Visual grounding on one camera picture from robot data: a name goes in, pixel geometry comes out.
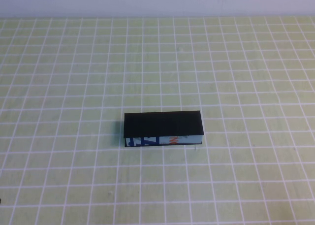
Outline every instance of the black top surface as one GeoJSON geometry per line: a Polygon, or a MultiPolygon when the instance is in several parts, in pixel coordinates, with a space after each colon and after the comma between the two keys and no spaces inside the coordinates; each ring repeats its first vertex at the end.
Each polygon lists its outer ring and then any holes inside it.
{"type": "Polygon", "coordinates": [[[200,111],[125,113],[124,138],[203,135],[200,111]]]}

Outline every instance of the printed label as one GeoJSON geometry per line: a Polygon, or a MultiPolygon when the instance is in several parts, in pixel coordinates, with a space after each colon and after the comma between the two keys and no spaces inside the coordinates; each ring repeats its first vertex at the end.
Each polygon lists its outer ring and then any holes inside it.
{"type": "Polygon", "coordinates": [[[202,135],[126,138],[127,146],[200,144],[202,135]]]}

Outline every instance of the green cutting mat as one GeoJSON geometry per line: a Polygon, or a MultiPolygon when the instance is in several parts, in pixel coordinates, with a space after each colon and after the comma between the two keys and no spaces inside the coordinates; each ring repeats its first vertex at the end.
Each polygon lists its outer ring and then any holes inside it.
{"type": "Polygon", "coordinates": [[[315,224],[315,17],[0,20],[0,224],[315,224]],[[124,148],[201,110],[200,146],[124,148]]]}

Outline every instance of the black box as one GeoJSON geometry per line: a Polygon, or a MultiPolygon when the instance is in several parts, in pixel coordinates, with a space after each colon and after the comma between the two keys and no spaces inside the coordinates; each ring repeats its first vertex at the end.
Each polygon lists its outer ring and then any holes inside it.
{"type": "Polygon", "coordinates": [[[125,147],[202,144],[200,111],[125,113],[125,147]]]}

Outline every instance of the white wall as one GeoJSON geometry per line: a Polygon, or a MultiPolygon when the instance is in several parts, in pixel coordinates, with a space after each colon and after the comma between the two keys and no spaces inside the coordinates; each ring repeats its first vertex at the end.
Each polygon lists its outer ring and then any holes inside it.
{"type": "Polygon", "coordinates": [[[315,14],[315,0],[0,0],[0,17],[315,14]]]}

